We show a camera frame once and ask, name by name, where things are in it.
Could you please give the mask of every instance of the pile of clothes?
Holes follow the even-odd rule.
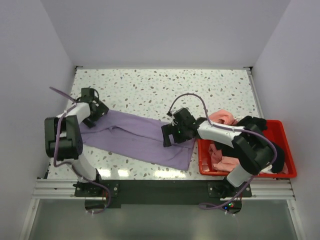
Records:
[[[252,116],[234,118],[230,112],[223,109],[211,114],[209,118],[211,121],[218,124],[225,124],[229,126],[246,126],[248,124],[255,124],[261,131],[267,129],[267,121],[263,118]],[[263,169],[261,173],[288,174],[288,168],[285,164],[285,152],[276,143],[273,142],[273,144],[277,151],[277,158],[272,165]],[[231,172],[238,164],[240,164],[235,150],[228,145],[213,141],[209,146],[209,153],[211,156],[212,168],[217,171]]]

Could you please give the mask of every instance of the white wall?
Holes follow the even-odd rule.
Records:
[[[308,239],[320,239],[320,1],[291,0],[253,68],[263,113],[284,123]]]
[[[253,66],[290,0],[42,0],[75,65]]]
[[[44,120],[66,101],[73,65],[39,0],[0,3],[0,239],[18,239],[37,176],[48,166]]]

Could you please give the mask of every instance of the pink cloth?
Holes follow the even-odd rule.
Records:
[[[237,124],[237,120],[235,120],[234,116],[224,109],[212,113],[209,116],[209,119],[217,124],[225,124],[229,126]],[[238,158],[222,156],[222,151],[217,150],[215,142],[213,141],[212,144],[210,144],[208,151],[211,155],[212,167],[217,171],[231,172],[238,164],[240,164]],[[286,164],[284,164],[281,173],[289,173]]]

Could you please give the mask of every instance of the purple towel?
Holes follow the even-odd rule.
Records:
[[[80,131],[83,143],[88,146],[148,163],[188,170],[195,141],[164,147],[161,126],[165,124],[168,123],[109,110],[95,127],[88,128],[82,123]]]

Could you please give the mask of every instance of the white table surface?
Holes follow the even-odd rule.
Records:
[[[235,117],[259,116],[246,70],[78,69],[72,97],[80,96],[81,88],[87,87],[95,88],[100,99],[112,110],[164,122],[170,120],[166,113],[172,101],[184,93],[200,95],[209,114],[225,109]],[[195,118],[205,116],[200,100],[194,96],[180,98],[175,108],[181,107],[188,107]],[[188,171],[135,160],[90,146],[84,146],[83,153],[103,179],[212,179],[199,173],[197,144]],[[54,168],[52,164],[47,178],[77,179],[67,166]]]

